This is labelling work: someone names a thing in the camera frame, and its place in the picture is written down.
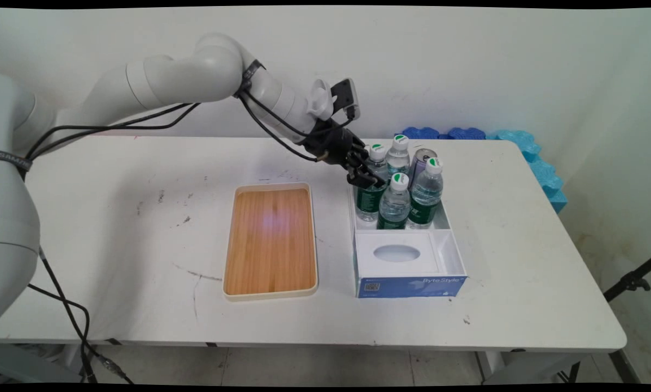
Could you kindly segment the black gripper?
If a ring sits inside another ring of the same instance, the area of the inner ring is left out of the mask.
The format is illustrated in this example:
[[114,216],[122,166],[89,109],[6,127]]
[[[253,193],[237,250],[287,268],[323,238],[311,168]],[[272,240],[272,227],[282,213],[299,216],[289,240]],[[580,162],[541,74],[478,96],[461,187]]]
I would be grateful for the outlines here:
[[317,121],[302,141],[303,147],[320,161],[331,166],[346,166],[346,181],[356,188],[383,188],[387,181],[366,166],[370,147],[335,121]]

